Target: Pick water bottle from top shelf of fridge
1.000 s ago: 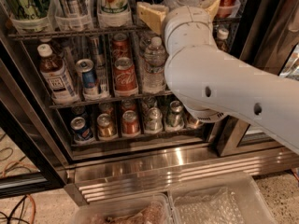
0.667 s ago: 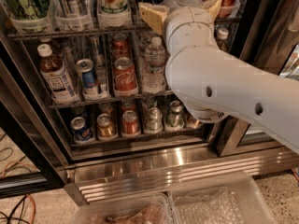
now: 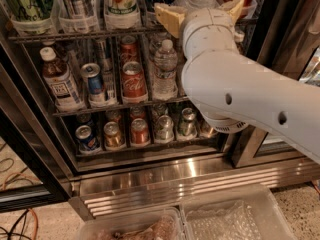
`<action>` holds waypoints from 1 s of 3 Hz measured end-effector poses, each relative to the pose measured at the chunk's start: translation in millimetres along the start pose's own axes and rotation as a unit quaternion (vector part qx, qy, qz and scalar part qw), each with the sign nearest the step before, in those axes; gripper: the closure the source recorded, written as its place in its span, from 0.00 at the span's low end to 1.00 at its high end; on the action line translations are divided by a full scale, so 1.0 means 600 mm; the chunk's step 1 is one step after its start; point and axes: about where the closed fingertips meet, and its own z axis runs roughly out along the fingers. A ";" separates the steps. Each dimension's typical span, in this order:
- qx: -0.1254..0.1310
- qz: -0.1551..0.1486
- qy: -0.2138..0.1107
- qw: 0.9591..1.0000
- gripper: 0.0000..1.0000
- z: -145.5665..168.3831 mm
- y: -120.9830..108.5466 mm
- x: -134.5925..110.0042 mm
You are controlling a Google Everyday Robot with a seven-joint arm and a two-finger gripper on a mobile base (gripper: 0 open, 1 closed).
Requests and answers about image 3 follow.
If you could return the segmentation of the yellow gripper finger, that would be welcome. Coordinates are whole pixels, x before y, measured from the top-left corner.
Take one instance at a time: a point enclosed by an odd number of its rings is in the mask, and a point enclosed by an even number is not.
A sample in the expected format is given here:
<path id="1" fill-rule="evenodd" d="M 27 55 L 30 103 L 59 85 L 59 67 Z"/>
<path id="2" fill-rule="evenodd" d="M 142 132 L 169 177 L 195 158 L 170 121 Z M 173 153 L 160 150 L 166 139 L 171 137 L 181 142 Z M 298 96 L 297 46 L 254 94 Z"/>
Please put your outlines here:
<path id="1" fill-rule="evenodd" d="M 221 5 L 221 9 L 231 17 L 233 23 L 236 23 L 240 18 L 242 9 L 244 7 L 244 1 L 245 0 L 232 0 Z"/>
<path id="2" fill-rule="evenodd" d="M 154 4 L 156 20 L 175 38 L 181 34 L 181 25 L 187 10 L 181 6 L 171 6 L 165 3 Z"/>

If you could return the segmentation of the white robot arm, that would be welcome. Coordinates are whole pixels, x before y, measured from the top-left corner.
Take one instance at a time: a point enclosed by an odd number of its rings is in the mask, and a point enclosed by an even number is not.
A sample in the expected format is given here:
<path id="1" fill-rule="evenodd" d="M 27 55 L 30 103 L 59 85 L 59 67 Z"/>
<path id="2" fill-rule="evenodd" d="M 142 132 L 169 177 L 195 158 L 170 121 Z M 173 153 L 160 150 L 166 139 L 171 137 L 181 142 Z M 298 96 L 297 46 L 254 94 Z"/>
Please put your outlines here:
<path id="1" fill-rule="evenodd" d="M 244 0 L 188 10 L 154 5 L 157 21 L 182 42 L 182 87 L 215 129 L 244 122 L 320 162 L 320 88 L 283 76 L 241 55 L 236 20 Z"/>

